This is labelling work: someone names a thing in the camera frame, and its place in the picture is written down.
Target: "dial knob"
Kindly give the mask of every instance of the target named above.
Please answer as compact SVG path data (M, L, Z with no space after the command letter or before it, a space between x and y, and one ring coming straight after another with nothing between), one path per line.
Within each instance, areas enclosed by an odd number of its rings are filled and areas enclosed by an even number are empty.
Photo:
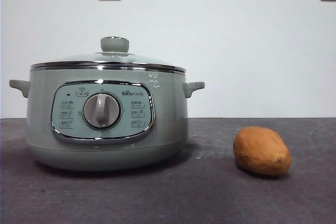
M94 94L85 102L83 114L91 126L99 129L107 128L119 118L120 106L109 94Z

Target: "button label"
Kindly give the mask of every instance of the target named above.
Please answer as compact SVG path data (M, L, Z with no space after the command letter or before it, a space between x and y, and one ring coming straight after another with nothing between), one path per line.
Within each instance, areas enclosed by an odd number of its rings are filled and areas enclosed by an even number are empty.
M72 110L61 111L59 116L61 119L74 119Z
M61 109L73 109L75 107L75 103L73 101L61 101L60 107Z
M86 90L86 88L81 87L76 91L77 97L87 97L89 95L89 91Z
M143 110L132 110L131 118L144 118L145 112Z
M59 122L59 127L61 129L73 129L73 120L61 120Z
M131 127L132 128L141 128L144 127L145 123L142 120L135 120L131 121Z
M132 109L143 109L145 104L142 101L131 101Z

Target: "potato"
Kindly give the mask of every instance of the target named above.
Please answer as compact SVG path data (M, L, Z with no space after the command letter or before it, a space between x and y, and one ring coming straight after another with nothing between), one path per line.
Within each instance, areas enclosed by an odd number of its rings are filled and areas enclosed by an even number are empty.
M237 164L243 169L271 176L286 173L291 156L278 133L262 127L242 128L233 142Z

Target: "brand logo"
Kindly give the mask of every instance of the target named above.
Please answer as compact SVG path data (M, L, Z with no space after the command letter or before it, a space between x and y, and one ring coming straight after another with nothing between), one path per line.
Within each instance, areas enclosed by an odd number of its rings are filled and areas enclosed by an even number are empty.
M142 92L140 92L140 93L132 93L132 92L130 92L129 90L126 90L126 91L123 91L122 92L122 95L125 95L125 96L133 96L133 95L141 95L141 96L143 96L143 93Z

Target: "control panel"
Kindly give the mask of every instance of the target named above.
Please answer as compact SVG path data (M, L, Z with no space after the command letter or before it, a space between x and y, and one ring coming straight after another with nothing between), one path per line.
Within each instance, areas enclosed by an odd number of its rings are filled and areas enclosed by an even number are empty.
M141 83L75 81L54 95L51 127L64 139L80 141L132 138L154 122L150 90Z

